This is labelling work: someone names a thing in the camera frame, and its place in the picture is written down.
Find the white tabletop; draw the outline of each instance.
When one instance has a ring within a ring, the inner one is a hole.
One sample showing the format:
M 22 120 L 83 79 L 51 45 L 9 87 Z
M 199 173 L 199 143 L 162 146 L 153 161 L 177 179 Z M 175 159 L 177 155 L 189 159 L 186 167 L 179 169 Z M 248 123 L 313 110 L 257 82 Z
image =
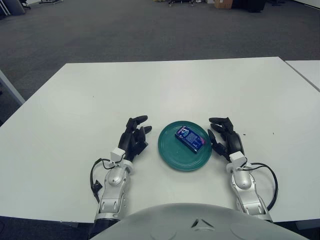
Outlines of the white tabletop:
M 133 162 L 128 214 L 179 202 L 236 209 L 222 157 L 179 172 L 157 144 L 171 122 L 206 130 L 209 117 L 230 117 L 248 160 L 277 175 L 273 220 L 320 218 L 320 94 L 278 57 L 66 64 L 0 127 L 0 215 L 92 223 L 91 167 L 139 115 L 153 129 Z M 98 167 L 94 177 L 103 183 L 105 174 Z M 253 175 L 268 204 L 271 174 Z
M 285 61 L 320 92 L 320 60 Z

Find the black cable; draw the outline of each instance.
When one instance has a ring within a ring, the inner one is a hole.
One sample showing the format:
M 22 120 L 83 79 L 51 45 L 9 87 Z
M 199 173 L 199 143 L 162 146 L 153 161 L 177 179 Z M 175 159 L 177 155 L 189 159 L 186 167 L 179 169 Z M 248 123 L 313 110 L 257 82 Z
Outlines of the black cable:
M 105 166 L 105 162 L 104 162 L 104 161 L 109 161 L 109 160 L 108 160 L 108 159 L 99 158 L 97 161 L 95 161 L 94 164 L 93 164 L 93 166 L 92 166 L 92 168 L 91 168 L 91 172 L 90 172 L 90 186 L 91 186 L 91 190 L 92 190 L 93 196 L 95 197 L 95 199 L 96 199 L 96 201 L 97 201 L 98 203 L 100 202 L 99 196 L 98 196 L 98 191 L 99 191 L 100 188 L 102 188 L 102 186 L 101 186 L 101 184 L 100 184 L 97 180 L 96 180 L 95 183 L 94 183 L 94 179 L 93 179 L 94 168 L 95 168 L 95 166 L 96 166 L 98 163 L 100 163 L 100 162 L 102 162 L 103 167 L 104 167 L 104 169 L 106 169 L 106 170 L 109 170 L 109 169 L 113 169 L 113 168 L 114 168 L 114 166 L 107 168 L 107 167 Z
M 253 162 L 251 163 L 251 165 L 260 165 L 256 168 L 251 168 L 251 169 L 243 169 L 243 171 L 251 171 L 251 170 L 256 170 L 259 168 L 267 168 L 269 169 L 269 171 L 272 173 L 273 179 L 274 179 L 274 194 L 273 194 L 273 198 L 271 200 L 271 202 L 269 203 L 269 205 L 266 207 L 266 209 L 268 209 L 268 211 L 270 211 L 272 209 L 272 207 L 275 205 L 277 197 L 278 197 L 278 180 L 277 180 L 277 176 L 274 173 L 274 171 L 266 164 L 264 163 L 260 163 L 260 162 Z

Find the robotic arm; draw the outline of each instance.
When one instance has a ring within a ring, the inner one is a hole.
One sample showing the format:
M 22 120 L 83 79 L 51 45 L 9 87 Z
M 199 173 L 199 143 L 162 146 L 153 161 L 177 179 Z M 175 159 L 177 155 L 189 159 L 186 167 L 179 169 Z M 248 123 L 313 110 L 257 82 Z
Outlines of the robotic arm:
M 118 147 L 110 154 L 110 160 L 100 158 L 91 169 L 91 189 L 99 203 L 99 207 L 95 215 L 90 238 L 117 223 L 125 215 L 130 174 L 134 170 L 132 161 L 136 155 L 139 155 L 148 146 L 146 134 L 152 129 L 151 126 L 142 126 L 138 129 L 137 126 L 147 119 L 146 115 L 130 118 L 124 133 L 121 135 Z M 99 200 L 98 192 L 102 185 L 97 180 L 93 184 L 92 176 L 95 165 L 100 162 L 108 170 L 104 178 L 104 192 L 101 200 Z
M 214 133 L 208 129 L 213 150 L 229 161 L 226 171 L 231 174 L 231 186 L 236 195 L 238 210 L 259 219 L 272 222 L 269 210 L 275 204 L 278 194 L 278 182 L 275 173 L 263 163 L 248 162 L 241 138 L 234 131 L 234 126 L 228 117 L 212 117 L 209 118 L 209 121 L 211 122 L 211 127 L 220 133 L 222 139 L 226 142 L 226 146 L 218 143 Z M 268 207 L 266 207 L 263 199 L 258 195 L 255 178 L 251 175 L 252 170 L 261 167 L 267 167 L 271 171 L 275 181 L 273 200 Z

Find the office chair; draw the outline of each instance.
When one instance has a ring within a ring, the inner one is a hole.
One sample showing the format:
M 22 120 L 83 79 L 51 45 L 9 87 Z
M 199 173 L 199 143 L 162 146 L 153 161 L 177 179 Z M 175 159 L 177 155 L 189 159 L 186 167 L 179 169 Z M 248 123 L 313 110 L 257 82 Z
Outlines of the office chair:
M 22 7 L 26 8 L 26 9 L 31 9 L 31 7 L 28 6 L 27 0 L 20 0 L 20 3 L 22 5 Z

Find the teal plastic plate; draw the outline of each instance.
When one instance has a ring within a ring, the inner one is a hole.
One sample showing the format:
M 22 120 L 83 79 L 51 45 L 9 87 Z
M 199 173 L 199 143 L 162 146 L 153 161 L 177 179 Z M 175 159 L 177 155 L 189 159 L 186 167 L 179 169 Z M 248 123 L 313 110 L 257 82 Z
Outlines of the teal plastic plate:
M 187 126 L 205 140 L 197 153 L 192 152 L 176 138 L 175 133 L 182 126 Z M 201 168 L 210 158 L 212 151 L 206 131 L 190 121 L 175 121 L 166 126 L 158 138 L 158 149 L 163 160 L 172 168 L 180 171 L 193 171 Z

